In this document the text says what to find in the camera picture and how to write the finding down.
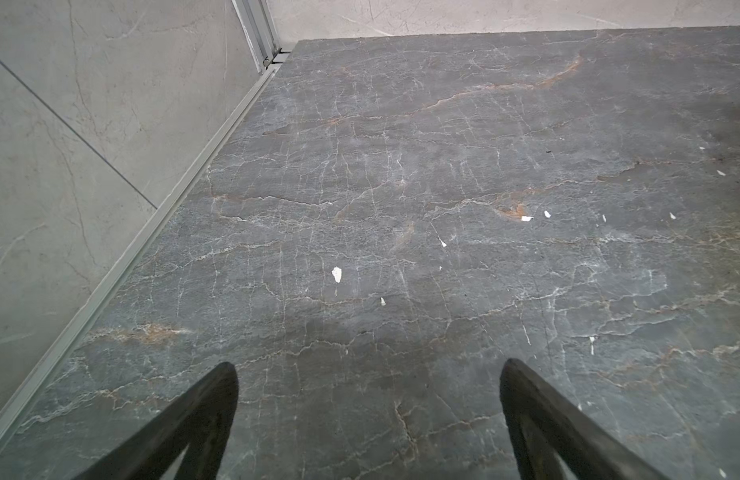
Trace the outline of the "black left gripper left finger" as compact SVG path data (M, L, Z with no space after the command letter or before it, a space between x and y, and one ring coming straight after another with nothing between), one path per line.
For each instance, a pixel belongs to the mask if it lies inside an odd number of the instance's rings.
M142 429L77 475L79 479L159 479L177 458L177 479L214 479L237 408L233 364L221 362Z

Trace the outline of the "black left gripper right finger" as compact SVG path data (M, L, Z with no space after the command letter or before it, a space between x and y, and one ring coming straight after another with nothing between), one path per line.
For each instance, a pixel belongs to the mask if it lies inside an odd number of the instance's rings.
M539 374L516 358L500 376L500 401L523 479L664 479Z

